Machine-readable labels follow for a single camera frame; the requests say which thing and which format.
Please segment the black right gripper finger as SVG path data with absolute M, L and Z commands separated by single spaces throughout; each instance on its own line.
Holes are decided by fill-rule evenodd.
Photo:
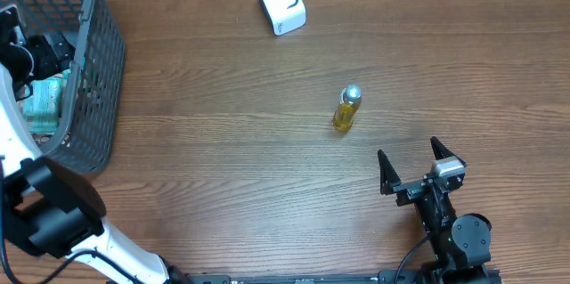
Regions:
M 380 171 L 380 193 L 383 195 L 393 194 L 394 188 L 401 184 L 401 179 L 383 150 L 378 151 L 378 159 Z
M 462 158 L 460 158 L 458 155 L 454 154 L 446 146 L 444 146 L 436 136 L 432 136 L 430 138 L 430 143 L 436 160 L 455 157 L 464 167 L 467 166 L 467 163 Z

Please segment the teal wipes packet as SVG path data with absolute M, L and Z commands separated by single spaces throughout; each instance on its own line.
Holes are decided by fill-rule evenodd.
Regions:
M 21 111 L 32 134 L 54 134 L 60 121 L 62 79 L 49 77 L 31 83 L 33 93 Z

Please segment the yellow dish soap bottle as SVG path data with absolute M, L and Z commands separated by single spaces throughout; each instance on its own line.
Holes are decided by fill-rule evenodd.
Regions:
M 362 88 L 348 85 L 340 96 L 338 107 L 332 119 L 333 126 L 340 132 L 347 132 L 353 125 L 354 116 L 362 104 Z

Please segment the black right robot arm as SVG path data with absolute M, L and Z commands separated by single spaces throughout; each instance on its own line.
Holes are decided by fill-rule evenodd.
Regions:
M 500 272 L 485 267 L 492 259 L 491 222 L 480 214 L 456 215 L 449 198 L 464 183 L 466 162 L 436 137 L 430 143 L 435 161 L 428 173 L 410 183 L 403 183 L 385 152 L 378 151 L 380 193 L 395 194 L 399 207 L 413 204 L 426 232 L 388 278 L 394 283 L 501 283 Z M 435 260 L 404 274 L 404 266 L 427 242 Z

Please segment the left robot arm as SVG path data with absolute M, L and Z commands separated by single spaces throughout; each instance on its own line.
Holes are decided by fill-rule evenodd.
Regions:
M 45 157 L 18 105 L 36 77 L 61 70 L 47 44 L 31 47 L 18 8 L 1 10 L 1 241 L 31 256 L 77 261 L 114 283 L 186 283 L 163 257 L 147 252 L 106 217 L 83 176 Z

